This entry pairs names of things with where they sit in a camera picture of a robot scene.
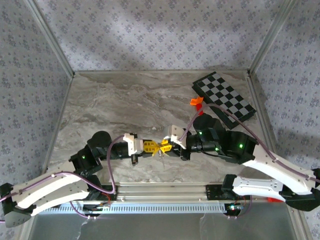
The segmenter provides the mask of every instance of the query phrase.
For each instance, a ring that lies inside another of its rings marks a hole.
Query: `white bracket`
[[[294,165],[275,153],[272,154],[277,160],[280,160],[286,166],[310,177],[314,176],[314,172],[312,170],[306,170],[302,167]],[[253,155],[255,156],[255,159],[243,163],[244,166],[257,169],[269,175],[270,177],[277,179],[298,195],[311,194],[311,188],[315,187],[314,181],[292,173],[291,171],[280,166],[278,163],[273,162],[271,157],[265,152],[261,145],[255,146]]]
[[[47,172],[43,175],[40,175],[26,183],[22,183],[19,185],[13,186],[12,193],[19,193],[20,190],[24,189],[25,187],[30,186],[31,184],[34,184],[40,180],[42,180],[45,177],[48,176],[54,176],[55,173],[59,172],[74,172],[75,167],[72,162],[66,161],[61,166],[55,168],[54,170]],[[75,175],[59,175],[55,176],[51,179],[48,179],[45,182],[42,182],[41,184],[35,186],[34,188],[24,191],[20,194],[17,194],[12,197],[12,201],[17,203],[17,206],[26,209],[30,207],[33,203],[38,201],[39,199],[43,198],[44,196],[54,192],[55,190],[66,186],[68,184],[72,184],[74,182],[79,181],[80,178]]]
[[[270,197],[285,202],[286,200],[279,195],[283,184],[275,179],[251,179],[237,176],[233,181],[233,189],[239,196],[255,195]]]
[[[129,156],[134,154],[141,154],[144,151],[144,141],[140,138],[135,138],[130,133],[125,133],[123,140],[128,143]]]
[[[171,142],[180,145],[183,149],[187,149],[187,136],[185,136],[182,141],[179,141],[184,132],[185,130],[183,128],[176,125],[168,126],[164,130],[164,139],[170,139]]]
[[[77,181],[65,185],[36,201],[34,203],[36,208],[33,210],[31,216],[35,216],[46,209],[60,204],[85,199],[88,195],[88,185],[84,181]]]

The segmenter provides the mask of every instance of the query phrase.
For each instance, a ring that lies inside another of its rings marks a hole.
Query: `wall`
[[[41,173],[69,80],[23,0],[0,1],[0,22],[2,185]],[[0,225],[0,240],[15,231]]]
[[[278,153],[320,168],[320,2],[295,6],[257,71]],[[320,239],[320,208],[305,214]]]
[[[249,68],[282,0],[37,0],[74,71]]]

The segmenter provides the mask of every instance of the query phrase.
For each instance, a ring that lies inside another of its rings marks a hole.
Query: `orange clip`
[[[204,98],[201,96],[198,96],[197,98],[192,98],[190,101],[191,106],[196,106],[198,104],[201,104],[203,102]]]

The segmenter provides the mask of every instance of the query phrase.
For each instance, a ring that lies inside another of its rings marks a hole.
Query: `black and white checkerboard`
[[[256,112],[256,110],[216,72],[195,81],[192,88],[200,97],[203,97],[205,103],[214,103],[223,107],[229,113],[234,114],[241,122],[248,120]],[[239,125],[232,117],[227,116],[221,110],[215,107],[211,107],[211,109],[229,129],[233,129]]]

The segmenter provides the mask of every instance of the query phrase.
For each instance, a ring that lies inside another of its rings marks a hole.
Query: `marble floor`
[[[82,72],[76,73],[70,88],[49,168],[67,161],[86,145],[97,131],[112,139],[124,133],[160,141],[168,125],[185,127],[196,110],[192,82],[210,71]],[[252,96],[243,71],[218,72],[252,106]],[[215,115],[211,109],[205,111]],[[263,139],[257,116],[245,122]],[[243,131],[238,126],[234,130]],[[102,183],[110,181],[107,164],[97,173]],[[219,158],[193,153],[190,161],[178,157],[140,158],[111,161],[116,182],[221,182],[225,174],[262,177],[254,169],[227,163]]]

